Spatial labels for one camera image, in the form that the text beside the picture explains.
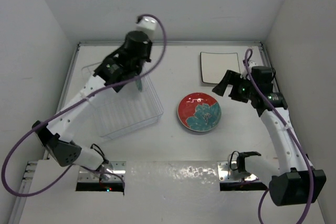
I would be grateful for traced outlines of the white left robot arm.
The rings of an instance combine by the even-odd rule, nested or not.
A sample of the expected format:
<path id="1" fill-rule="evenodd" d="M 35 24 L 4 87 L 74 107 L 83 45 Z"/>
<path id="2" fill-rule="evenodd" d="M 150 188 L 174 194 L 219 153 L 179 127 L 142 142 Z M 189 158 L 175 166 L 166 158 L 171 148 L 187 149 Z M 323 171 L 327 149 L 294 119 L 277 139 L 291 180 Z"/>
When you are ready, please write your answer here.
<path id="1" fill-rule="evenodd" d="M 81 125 L 103 104 L 109 95 L 117 94 L 123 85 L 109 85 L 133 79 L 150 62 L 154 32 L 134 30 L 127 33 L 124 43 L 93 71 L 83 88 L 61 109 L 63 113 L 36 130 L 43 146 L 61 167 L 71 164 L 97 170 L 104 158 L 96 151 L 74 142 Z"/>

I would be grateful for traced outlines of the white square plate black rim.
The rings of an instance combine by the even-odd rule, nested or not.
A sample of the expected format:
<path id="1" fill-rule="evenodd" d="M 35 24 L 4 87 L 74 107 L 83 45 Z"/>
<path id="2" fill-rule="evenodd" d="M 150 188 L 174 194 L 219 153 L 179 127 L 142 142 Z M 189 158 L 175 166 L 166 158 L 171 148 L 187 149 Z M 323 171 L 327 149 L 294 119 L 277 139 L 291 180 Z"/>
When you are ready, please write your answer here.
<path id="1" fill-rule="evenodd" d="M 218 85 L 221 82 L 221 80 L 215 81 L 215 82 L 209 82 L 205 81 L 204 79 L 201 80 L 201 86 L 203 87 L 214 87 Z"/>

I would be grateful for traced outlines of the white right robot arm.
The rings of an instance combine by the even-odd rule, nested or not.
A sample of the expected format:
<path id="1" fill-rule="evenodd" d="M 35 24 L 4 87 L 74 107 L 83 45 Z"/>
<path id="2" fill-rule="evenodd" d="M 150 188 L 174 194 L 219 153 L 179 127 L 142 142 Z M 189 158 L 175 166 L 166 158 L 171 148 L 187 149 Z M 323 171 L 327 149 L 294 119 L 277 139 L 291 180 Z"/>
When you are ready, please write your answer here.
<path id="1" fill-rule="evenodd" d="M 228 70 L 212 91 L 223 96 L 231 85 L 231 99 L 252 104 L 270 135 L 279 166 L 269 164 L 259 152 L 250 151 L 238 153 L 229 171 L 236 176 L 255 175 L 268 187 L 276 206 L 314 203 L 326 183 L 326 175 L 301 154 L 288 132 L 291 129 L 288 105 L 282 93 L 273 91 L 273 68 L 256 66 L 250 73 L 252 80 Z"/>

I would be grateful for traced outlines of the dark blue round plate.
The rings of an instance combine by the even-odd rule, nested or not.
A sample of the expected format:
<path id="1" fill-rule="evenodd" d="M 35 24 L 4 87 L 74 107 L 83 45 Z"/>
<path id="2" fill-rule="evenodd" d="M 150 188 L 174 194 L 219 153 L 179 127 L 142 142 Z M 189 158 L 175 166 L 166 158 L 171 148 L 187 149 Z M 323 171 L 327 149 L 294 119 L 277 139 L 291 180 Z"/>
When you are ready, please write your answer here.
<path id="1" fill-rule="evenodd" d="M 143 91 L 143 84 L 141 78 L 135 80 L 135 85 L 139 92 Z"/>

